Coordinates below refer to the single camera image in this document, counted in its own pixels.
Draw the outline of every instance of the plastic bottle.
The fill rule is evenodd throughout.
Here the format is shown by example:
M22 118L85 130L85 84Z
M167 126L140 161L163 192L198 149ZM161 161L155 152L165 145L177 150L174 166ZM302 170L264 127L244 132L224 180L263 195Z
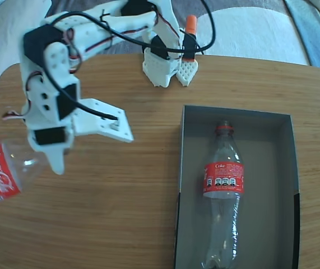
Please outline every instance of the plastic bottle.
M47 164L43 153L34 152L26 140L0 143L0 202L23 191Z
M204 269L235 268L238 254L237 218L244 191L244 166L233 132L228 121L218 124L214 152L205 167L203 196L211 199L212 223L210 245L202 263Z

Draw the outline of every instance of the black wire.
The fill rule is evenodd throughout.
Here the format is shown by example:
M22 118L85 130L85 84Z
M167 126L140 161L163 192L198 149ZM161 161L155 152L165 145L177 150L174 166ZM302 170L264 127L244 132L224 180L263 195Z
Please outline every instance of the black wire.
M80 12L80 11L73 11L73 12L69 12L69 13L65 13L59 17L57 17L50 25L54 26L56 23L58 23L59 21L68 18L68 17L72 17L72 16L80 16L80 17L84 17L86 19L88 19L89 21L97 24L98 26L100 26L101 28L105 29L106 31L108 31L109 33L123 39L126 40L128 42L143 46L144 48L151 48L151 49L157 49L157 50L164 50L166 52L172 52L172 53L197 53L197 52L204 52L205 50L209 49L210 47L213 46L215 40L216 40L216 29L215 29L215 22L214 22L214 18L212 16L211 10L208 7L207 3L205 2L205 0L200 0L201 3L203 4L203 6L205 7L205 10L210 18L210 23L211 23L211 27L212 27L212 39L211 41L204 47L199 47L197 49L174 49L174 48L164 48L164 47L158 47L158 46L154 46L151 45L149 43L146 42L142 42L133 38L129 38L126 35L123 35L115 30L113 30L108 24L105 24L99 20L97 20L96 18L90 16L89 14L86 14L84 12ZM73 105L85 112L88 112L92 115L98 116L98 117L102 117L102 118L107 118L110 120L118 120L117 117L113 116L113 115L109 115L109 114L105 114L96 110L93 110L87 106L84 106L82 104L80 104L77 100L73 99L65 90L63 90L54 80L54 78L52 77L52 75L49 73L49 70L46 66L44 66L44 73L45 75L48 77L49 81L53 84L53 86L59 91L61 92L70 102L73 103Z
M182 33L184 33L186 36L189 36L190 38L192 38L193 41L196 43L196 46L197 46L198 48L201 47L201 46L199 45L199 43L197 42L197 39L196 39L193 35L191 35L191 34L185 32L185 31L183 31L182 29L180 29L180 32L182 32Z
M63 95L65 95L65 97L67 99L69 99L70 102L73 103L73 105L85 112L88 112L92 115L98 116L98 117L102 117L105 119L110 119L110 120L118 120L117 117L113 116L113 115L109 115L109 114L105 114L96 110L93 110L87 106L84 106L82 104L80 104L78 101L76 101L75 99L73 99L64 89L62 89L54 80L54 78L52 77L52 75L49 73L49 70L46 66L44 66L43 68L44 73L46 74L46 76L48 77L49 81L51 82L51 84L59 91L61 92Z
M157 49L157 50L164 50L166 52L172 52L172 53L197 53L197 52L204 52L205 50L208 50L210 47L213 46L213 44L215 43L216 40L216 29L215 29L215 22L214 22L214 18L212 16L211 10L208 7L207 3L205 2L205 0L200 0L201 3L203 4L203 6L205 7L205 10L210 18L210 23L211 23L211 27L212 27L212 39L211 41L204 47L199 47L197 49L174 49L174 48L164 48L164 47L158 47L158 46L154 46L151 45L149 43L146 42L142 42L139 40L136 40L134 38L129 38L126 35L123 35L115 30L113 30L111 27L107 26L106 24L102 23L101 21L97 20L96 18L90 16L89 14L86 14L84 12L80 12L80 11L72 11L69 13L65 13L59 17L57 17L50 25L54 26L56 23L60 22L61 20L68 18L68 17L72 17L72 16L80 16L80 17L84 17L86 19L88 19L89 21L97 24L98 26L100 26L101 28L105 29L106 31L108 31L109 33L123 39L126 40L128 42L137 44L139 46L143 46L144 48L151 48L151 49Z

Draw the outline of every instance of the open box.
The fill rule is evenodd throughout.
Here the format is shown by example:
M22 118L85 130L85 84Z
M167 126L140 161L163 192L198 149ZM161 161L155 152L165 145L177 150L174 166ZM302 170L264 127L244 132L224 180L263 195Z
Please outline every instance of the open box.
M199 269L209 244L211 208L203 168L216 123L229 120L244 162L238 266L298 268L299 177L290 115L186 105L182 119L175 269Z

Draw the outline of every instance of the wood grain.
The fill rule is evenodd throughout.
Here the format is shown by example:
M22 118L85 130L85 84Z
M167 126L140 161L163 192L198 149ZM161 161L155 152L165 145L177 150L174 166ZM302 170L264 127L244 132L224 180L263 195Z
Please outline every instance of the wood grain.
M0 205L0 268L172 268L184 104L293 116L302 196L300 268L320 268L320 69L198 57L190 87L154 88L140 55L102 55L83 65L84 98L126 110L135 142L79 137L66 174L50 170ZM18 66L0 79L0 116L24 102ZM0 138L24 137L0 120Z

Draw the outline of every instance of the orange object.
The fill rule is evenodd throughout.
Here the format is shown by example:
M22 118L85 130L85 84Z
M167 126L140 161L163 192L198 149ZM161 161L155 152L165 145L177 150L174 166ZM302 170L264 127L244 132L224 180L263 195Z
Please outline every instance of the orange object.
M187 16L186 32L189 34L196 35L197 31L197 17L195 15Z

